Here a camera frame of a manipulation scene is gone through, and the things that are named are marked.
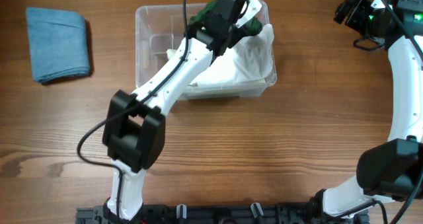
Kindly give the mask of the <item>dark green cloth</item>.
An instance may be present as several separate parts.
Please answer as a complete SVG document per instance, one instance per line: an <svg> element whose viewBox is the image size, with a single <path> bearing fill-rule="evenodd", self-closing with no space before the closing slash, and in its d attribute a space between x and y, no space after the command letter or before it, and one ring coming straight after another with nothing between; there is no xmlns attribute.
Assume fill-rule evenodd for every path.
<svg viewBox="0 0 423 224"><path fill-rule="evenodd" d="M205 22L208 18L207 13L208 11L212 10L216 5L217 0L212 0L206 4L206 6L195 16L190 18L188 26L194 25L196 22ZM241 38L245 36L256 36L262 30L262 23L256 18L253 17L247 23L245 23L242 27L238 28L236 32L240 34Z"/></svg>

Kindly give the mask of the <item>white cloth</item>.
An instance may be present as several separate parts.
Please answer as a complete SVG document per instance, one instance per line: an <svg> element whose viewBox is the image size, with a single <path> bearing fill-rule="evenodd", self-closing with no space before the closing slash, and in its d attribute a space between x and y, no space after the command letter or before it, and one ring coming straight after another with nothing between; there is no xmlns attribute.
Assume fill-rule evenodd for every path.
<svg viewBox="0 0 423 224"><path fill-rule="evenodd" d="M271 24L265 24L259 34L241 39L222 56L217 57L191 85L210 87L263 80L272 72L273 41L273 27Z"/></svg>

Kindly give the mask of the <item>cream cloth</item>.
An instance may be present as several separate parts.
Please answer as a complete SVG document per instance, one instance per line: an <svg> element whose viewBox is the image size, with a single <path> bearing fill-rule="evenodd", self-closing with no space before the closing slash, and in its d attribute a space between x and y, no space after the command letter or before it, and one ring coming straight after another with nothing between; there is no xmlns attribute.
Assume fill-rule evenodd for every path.
<svg viewBox="0 0 423 224"><path fill-rule="evenodd" d="M229 49L197 76L188 85L186 91L263 82L264 78L272 71L272 67L268 56L264 59L253 59L247 54L240 55L235 49Z"/></svg>

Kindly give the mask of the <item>blue cloth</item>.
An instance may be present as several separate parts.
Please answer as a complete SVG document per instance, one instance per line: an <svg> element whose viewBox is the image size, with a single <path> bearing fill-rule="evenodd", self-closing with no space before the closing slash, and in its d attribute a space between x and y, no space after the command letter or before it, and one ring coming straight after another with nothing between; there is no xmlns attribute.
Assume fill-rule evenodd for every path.
<svg viewBox="0 0 423 224"><path fill-rule="evenodd" d="M26 8L32 78L48 83L91 73L85 18L73 11Z"/></svg>

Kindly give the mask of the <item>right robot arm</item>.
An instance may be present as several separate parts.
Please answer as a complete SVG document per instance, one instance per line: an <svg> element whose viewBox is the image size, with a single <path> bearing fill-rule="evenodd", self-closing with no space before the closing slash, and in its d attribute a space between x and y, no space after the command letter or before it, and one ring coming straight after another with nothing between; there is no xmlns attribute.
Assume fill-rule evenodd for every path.
<svg viewBox="0 0 423 224"><path fill-rule="evenodd" d="M375 43L388 53L393 78L393 117L388 141L364 152L356 173L337 187L321 190L305 205L315 223L359 223L365 210L400 202L397 223L414 200L422 199L422 0L344 0L334 21L360 33L354 41Z"/></svg>

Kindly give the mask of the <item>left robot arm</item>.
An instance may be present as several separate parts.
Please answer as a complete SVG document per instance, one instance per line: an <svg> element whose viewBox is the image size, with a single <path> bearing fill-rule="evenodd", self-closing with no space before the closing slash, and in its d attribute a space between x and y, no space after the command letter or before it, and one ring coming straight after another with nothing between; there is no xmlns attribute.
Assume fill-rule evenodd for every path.
<svg viewBox="0 0 423 224"><path fill-rule="evenodd" d="M191 19L182 13L184 38L176 55L132 93L111 98L102 142L115 169L104 204L107 220L134 223L143 208L145 173L165 144L166 117L187 86L245 37L254 0L214 0Z"/></svg>

